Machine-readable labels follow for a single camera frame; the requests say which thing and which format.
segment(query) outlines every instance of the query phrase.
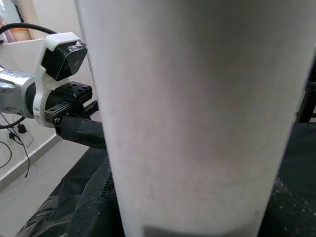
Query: black wire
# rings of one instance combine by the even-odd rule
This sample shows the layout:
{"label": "black wire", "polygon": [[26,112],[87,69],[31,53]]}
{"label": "black wire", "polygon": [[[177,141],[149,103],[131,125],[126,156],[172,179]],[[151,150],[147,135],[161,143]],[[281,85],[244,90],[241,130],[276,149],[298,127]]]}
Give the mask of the black wire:
{"label": "black wire", "polygon": [[0,27],[0,35],[3,32],[10,30],[12,28],[29,28],[29,29],[33,29],[33,30],[37,30],[37,31],[42,31],[42,32],[47,33],[49,35],[56,34],[56,32],[54,32],[48,28],[45,28],[43,26],[38,26],[38,25],[30,24],[30,23],[11,23],[11,24],[6,24],[6,25]]}
{"label": "black wire", "polygon": [[15,125],[21,123],[23,120],[25,119],[25,117],[21,117],[19,120],[13,122],[13,123],[8,123],[8,125],[0,125],[0,129],[7,129],[7,128],[11,128],[11,127],[14,127]]}
{"label": "black wire", "polygon": [[[3,115],[3,113],[2,112],[0,112],[0,115],[4,118],[4,120],[7,122],[7,123],[9,123],[9,121],[6,119],[6,117]],[[23,147],[23,149],[24,149],[24,152],[25,152],[25,154],[26,154],[26,157],[27,157],[27,159],[28,159],[28,170],[26,171],[26,174],[25,174],[25,178],[29,175],[29,171],[30,171],[30,157],[29,157],[29,154],[28,154],[28,152],[26,151],[26,148],[25,148],[25,144],[23,143],[23,141],[21,140],[21,138],[20,138],[20,136],[19,136],[19,134],[14,130],[14,129],[12,129],[13,130],[13,134],[15,134],[16,135],[16,137],[18,138],[18,140],[21,142],[21,145],[22,145],[22,147]]]}
{"label": "black wire", "polygon": [[0,143],[4,144],[8,148],[9,152],[10,152],[9,160],[5,164],[0,166],[0,169],[1,169],[1,168],[5,167],[7,164],[9,164],[9,162],[11,161],[11,159],[12,159],[12,150],[10,149],[10,147],[6,143],[1,142],[1,141],[0,141]]}

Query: black fabric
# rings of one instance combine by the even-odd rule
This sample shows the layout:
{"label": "black fabric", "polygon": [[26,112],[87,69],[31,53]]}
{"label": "black fabric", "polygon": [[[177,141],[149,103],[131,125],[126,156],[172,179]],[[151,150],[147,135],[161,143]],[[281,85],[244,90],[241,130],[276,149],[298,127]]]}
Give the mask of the black fabric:
{"label": "black fabric", "polygon": [[[258,237],[316,236],[315,144],[315,123],[294,124]],[[91,151],[89,158],[82,157],[65,176],[18,237],[122,236],[107,159],[101,165],[106,151]]]}

